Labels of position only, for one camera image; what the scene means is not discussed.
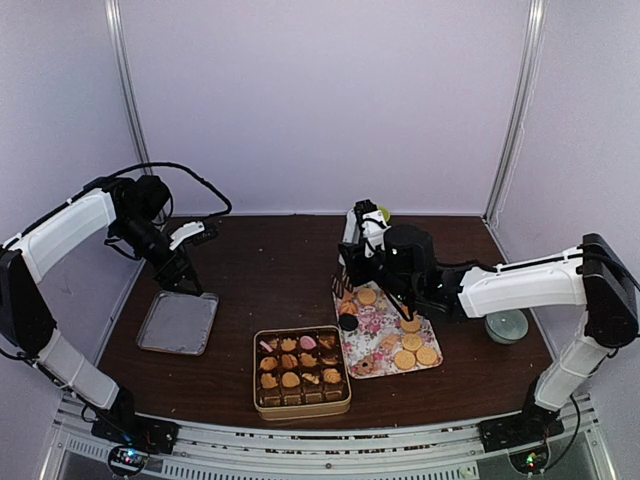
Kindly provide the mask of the steel kitchen tongs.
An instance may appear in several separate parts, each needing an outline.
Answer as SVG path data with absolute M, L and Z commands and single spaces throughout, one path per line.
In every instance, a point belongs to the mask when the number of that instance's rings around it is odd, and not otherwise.
M 348 273 L 348 262 L 360 240 L 360 228 L 353 209 L 346 215 L 346 223 L 342 240 L 338 245 L 339 255 L 336 271 L 331 276 L 331 290 L 338 299 L 343 299 L 347 292 L 353 291 L 353 284 Z

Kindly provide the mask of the silver tin lid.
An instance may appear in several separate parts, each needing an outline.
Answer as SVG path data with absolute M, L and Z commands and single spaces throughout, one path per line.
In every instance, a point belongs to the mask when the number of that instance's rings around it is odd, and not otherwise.
M 152 301 L 136 338 L 147 351 L 200 356 L 204 353 L 219 306 L 214 293 L 199 296 L 161 291 Z

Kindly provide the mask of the pink round cookie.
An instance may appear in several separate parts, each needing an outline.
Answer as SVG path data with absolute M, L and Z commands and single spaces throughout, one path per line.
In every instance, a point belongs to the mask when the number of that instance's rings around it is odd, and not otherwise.
M 265 341 L 261 340 L 259 342 L 259 344 L 263 347 L 264 350 L 266 350 L 267 352 L 272 352 L 273 348 Z
M 303 350 L 313 350 L 317 347 L 316 340 L 309 335 L 301 336 L 299 338 L 299 344 Z

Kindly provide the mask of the flower shaped cookie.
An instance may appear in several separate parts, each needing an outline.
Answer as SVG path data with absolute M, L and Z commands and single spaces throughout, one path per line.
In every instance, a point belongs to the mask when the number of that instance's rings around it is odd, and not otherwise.
M 297 348 L 297 341 L 293 338 L 284 338 L 281 340 L 281 350 L 291 352 Z

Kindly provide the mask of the orange sandwich cookie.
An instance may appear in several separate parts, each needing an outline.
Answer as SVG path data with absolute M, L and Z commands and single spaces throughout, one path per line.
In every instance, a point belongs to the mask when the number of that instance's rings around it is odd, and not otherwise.
M 293 354 L 283 354 L 281 356 L 281 365 L 284 370 L 293 370 L 298 366 L 297 357 Z

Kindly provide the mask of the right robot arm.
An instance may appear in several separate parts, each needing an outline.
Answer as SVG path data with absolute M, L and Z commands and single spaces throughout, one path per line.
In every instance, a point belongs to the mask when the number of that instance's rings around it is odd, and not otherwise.
M 338 246 L 336 297 L 375 283 L 405 319 L 481 318 L 494 313 L 554 305 L 585 309 L 573 340 L 531 386 L 523 412 L 513 419 L 519 440 L 535 440 L 555 414 L 615 351 L 639 336 L 639 283 L 598 234 L 561 253 L 514 263 L 437 260 L 432 236 L 412 225 L 388 227 Z

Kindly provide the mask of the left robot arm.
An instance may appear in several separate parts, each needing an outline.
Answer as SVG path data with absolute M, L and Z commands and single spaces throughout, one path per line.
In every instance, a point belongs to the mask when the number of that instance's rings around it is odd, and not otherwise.
M 156 218 L 172 197 L 154 175 L 98 177 L 1 245 L 1 334 L 17 348 L 13 360 L 40 370 L 63 390 L 106 414 L 106 429 L 123 444 L 137 442 L 144 424 L 129 392 L 102 373 L 77 346 L 80 330 L 106 329 L 104 302 L 115 294 L 115 270 L 125 258 L 143 260 L 167 291 L 199 295 L 186 252 L 201 241 L 204 221 L 172 233 Z

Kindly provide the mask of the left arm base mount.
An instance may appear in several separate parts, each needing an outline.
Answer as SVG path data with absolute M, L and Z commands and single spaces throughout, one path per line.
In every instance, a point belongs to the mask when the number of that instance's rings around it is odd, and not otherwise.
M 114 443 L 107 466 L 115 475 L 129 478 L 140 474 L 152 456 L 171 454 L 179 430 L 174 422 L 136 417 L 132 431 L 99 419 L 93 422 L 91 434 Z

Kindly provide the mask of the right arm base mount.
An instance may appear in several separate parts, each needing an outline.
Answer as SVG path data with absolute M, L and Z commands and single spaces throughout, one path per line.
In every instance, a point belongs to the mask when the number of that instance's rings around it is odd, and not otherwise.
M 478 430 L 484 451 L 506 450 L 511 466 L 522 474 L 541 473 L 551 462 L 548 440 L 565 431 L 559 420 L 545 424 L 521 414 L 482 421 Z

